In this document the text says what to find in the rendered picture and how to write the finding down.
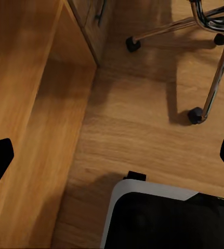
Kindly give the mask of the swivel chair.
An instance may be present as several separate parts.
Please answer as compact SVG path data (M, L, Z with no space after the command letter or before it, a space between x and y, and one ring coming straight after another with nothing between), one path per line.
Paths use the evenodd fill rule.
M180 30L194 25L199 25L206 31L217 33L214 42L217 45L224 44L224 6L213 9L208 12L203 12L201 1L202 0L189 0L193 12L193 17L189 17L177 22L173 22L164 26L157 27L153 30L145 31L136 34L126 40L127 48L130 52L136 51L141 48L140 40L165 34L168 32ZM203 123L209 116L213 102L215 100L221 79L224 74L224 50L212 82L204 109L196 107L189 111L188 117L190 121L195 124Z

